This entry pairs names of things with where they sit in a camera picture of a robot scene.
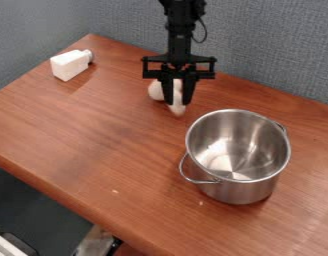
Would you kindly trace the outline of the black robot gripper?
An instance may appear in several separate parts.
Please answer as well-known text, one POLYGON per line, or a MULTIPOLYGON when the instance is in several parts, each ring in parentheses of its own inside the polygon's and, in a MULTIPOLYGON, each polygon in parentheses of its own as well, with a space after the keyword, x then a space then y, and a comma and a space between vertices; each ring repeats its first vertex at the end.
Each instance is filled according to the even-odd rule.
POLYGON ((156 56, 144 56, 143 77, 161 78, 164 100, 173 104, 173 78, 183 78, 183 104, 191 103, 196 82, 215 78, 215 57, 191 53, 192 34, 168 33, 168 51, 156 56))

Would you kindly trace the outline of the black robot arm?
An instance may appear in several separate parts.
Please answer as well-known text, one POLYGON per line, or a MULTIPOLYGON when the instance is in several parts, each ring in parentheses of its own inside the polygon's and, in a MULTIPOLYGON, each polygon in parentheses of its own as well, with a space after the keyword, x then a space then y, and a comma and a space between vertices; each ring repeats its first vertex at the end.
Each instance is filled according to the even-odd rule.
POLYGON ((161 84, 164 101, 173 104, 173 80, 183 82, 181 103, 191 103, 196 83, 200 79, 215 78, 215 63, 211 56, 191 53, 191 41, 196 22, 203 23, 205 0, 159 0, 167 16, 168 50, 165 54, 144 56, 143 77, 156 79, 161 84))

